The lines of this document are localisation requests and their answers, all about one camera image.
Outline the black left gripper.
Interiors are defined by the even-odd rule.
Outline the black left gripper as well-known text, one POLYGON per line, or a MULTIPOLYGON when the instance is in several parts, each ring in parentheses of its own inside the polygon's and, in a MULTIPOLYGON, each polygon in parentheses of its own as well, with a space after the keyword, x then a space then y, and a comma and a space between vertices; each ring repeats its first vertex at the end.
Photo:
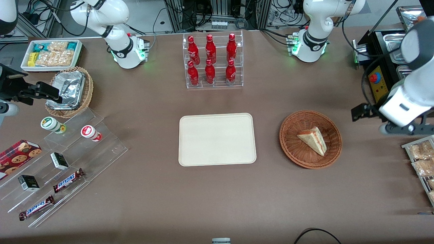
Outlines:
POLYGON ((363 118, 374 118, 378 117, 381 121, 388 121, 388 119, 379 111, 378 104, 369 105, 367 103, 362 103, 351 109, 352 122, 363 118))

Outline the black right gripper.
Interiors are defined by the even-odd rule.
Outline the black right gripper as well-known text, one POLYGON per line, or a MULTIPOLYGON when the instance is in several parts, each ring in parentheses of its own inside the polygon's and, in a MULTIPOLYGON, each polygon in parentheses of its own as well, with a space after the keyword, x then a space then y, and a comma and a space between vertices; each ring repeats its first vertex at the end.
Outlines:
POLYGON ((24 80, 24 77, 28 76, 28 74, 16 71, 3 64, 0 67, 1 100, 20 102, 29 106, 34 104, 34 98, 51 100, 56 103, 63 102, 63 97, 59 95, 59 89, 42 81, 28 86, 24 80))

